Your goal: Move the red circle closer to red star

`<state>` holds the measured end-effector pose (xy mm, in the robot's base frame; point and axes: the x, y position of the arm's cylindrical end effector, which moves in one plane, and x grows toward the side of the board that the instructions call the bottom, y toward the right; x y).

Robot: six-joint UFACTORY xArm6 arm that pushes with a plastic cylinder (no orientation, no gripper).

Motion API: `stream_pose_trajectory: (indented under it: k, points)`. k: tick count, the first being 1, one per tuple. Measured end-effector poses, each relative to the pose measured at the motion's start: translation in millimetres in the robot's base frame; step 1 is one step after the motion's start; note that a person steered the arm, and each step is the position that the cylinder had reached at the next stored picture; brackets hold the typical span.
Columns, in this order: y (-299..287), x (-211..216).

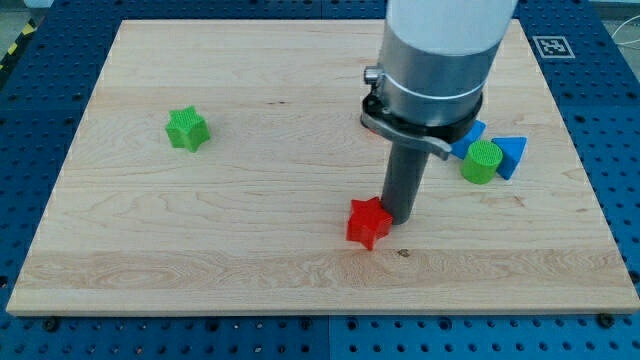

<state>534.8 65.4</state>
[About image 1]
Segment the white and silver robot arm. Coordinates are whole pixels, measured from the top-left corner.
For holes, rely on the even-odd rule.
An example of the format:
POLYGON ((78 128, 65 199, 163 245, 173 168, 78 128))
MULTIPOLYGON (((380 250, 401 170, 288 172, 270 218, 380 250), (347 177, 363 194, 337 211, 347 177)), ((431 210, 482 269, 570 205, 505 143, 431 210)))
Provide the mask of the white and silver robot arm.
POLYGON ((363 125, 395 157, 447 158, 473 128, 515 0, 390 0, 363 125))

